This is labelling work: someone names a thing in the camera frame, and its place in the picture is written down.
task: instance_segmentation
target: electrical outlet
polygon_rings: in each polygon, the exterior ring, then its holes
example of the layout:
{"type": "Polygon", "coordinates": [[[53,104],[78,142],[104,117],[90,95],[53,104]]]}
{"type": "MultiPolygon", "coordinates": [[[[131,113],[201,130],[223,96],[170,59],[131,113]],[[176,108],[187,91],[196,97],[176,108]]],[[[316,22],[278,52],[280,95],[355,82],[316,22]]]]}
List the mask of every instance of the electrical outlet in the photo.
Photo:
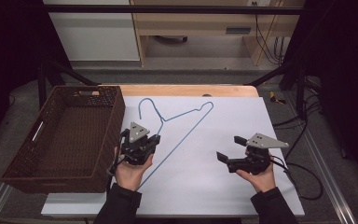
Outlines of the electrical outlet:
{"type": "Polygon", "coordinates": [[[259,0],[248,0],[248,2],[246,3],[246,6],[247,6],[247,7],[258,6],[258,1],[259,1],[259,0]]]}
{"type": "Polygon", "coordinates": [[[268,7],[271,0],[248,0],[247,7],[268,7]]]}

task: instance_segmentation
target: silver metal bracket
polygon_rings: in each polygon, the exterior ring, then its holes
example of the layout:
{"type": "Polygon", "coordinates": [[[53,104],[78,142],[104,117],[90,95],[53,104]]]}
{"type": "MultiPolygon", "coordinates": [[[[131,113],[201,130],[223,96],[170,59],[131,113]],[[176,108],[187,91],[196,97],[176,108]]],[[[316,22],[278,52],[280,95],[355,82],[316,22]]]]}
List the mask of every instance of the silver metal bracket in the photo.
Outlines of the silver metal bracket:
{"type": "Polygon", "coordinates": [[[247,145],[258,148],[289,147],[289,144],[268,137],[262,133],[256,133],[251,139],[248,140],[247,145]]]}
{"type": "Polygon", "coordinates": [[[136,142],[138,139],[146,136],[148,133],[150,133],[149,130],[142,127],[141,125],[131,122],[130,127],[130,143],[136,142]]]}

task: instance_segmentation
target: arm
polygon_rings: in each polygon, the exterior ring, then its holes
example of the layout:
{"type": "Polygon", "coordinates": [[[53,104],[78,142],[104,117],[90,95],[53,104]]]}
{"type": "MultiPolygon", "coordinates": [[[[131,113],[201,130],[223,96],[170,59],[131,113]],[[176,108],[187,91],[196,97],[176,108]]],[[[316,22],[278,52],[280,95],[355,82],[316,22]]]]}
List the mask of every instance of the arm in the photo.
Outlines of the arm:
{"type": "Polygon", "coordinates": [[[108,198],[94,220],[96,224],[130,224],[135,220],[142,194],[136,190],[142,181],[142,175],[152,165],[150,155],[144,165],[130,165],[122,162],[116,170],[117,183],[113,184],[108,198]]]}
{"type": "Polygon", "coordinates": [[[258,192],[251,199],[260,224],[297,224],[295,215],[278,188],[258,192]]]}
{"type": "Polygon", "coordinates": [[[258,175],[250,175],[243,170],[237,170],[237,174],[249,181],[257,192],[251,201],[259,215],[260,224],[297,224],[295,215],[275,185],[272,164],[258,175]]]}

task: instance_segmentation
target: white paper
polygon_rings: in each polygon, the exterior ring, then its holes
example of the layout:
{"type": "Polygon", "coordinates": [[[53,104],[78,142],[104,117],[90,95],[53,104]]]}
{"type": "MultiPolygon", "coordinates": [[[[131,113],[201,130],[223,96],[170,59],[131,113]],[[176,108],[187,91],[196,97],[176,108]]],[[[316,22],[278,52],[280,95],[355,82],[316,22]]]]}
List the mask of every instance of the white paper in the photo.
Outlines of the white paper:
{"type": "MultiPolygon", "coordinates": [[[[158,132],[159,117],[145,97],[124,97],[126,112],[122,130],[132,121],[158,132]]],[[[242,217],[256,215],[250,198],[253,187],[218,161],[216,151],[231,159],[244,158],[245,147],[234,143],[234,136],[249,139],[255,133],[276,138],[263,99],[258,97],[151,97],[161,116],[170,119],[200,109],[211,108],[164,122],[160,131],[153,165],[144,174],[143,193],[137,211],[142,217],[242,217]]],[[[270,153],[283,159],[279,148],[270,153]]],[[[295,188],[282,171],[274,166],[277,186],[296,216],[304,210],[295,188]]],[[[104,194],[49,194],[42,214],[49,216],[96,215],[105,201],[104,194]]]]}

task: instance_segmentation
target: white cabinet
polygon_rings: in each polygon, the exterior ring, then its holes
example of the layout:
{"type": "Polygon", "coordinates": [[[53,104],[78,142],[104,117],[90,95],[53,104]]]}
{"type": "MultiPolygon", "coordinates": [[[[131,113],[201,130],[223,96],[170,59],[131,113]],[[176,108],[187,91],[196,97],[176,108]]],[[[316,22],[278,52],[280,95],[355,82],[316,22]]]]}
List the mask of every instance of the white cabinet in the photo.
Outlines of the white cabinet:
{"type": "MultiPolygon", "coordinates": [[[[45,4],[129,5],[127,0],[44,0],[45,4]]],[[[70,61],[139,61],[130,13],[49,13],[70,61]]]]}

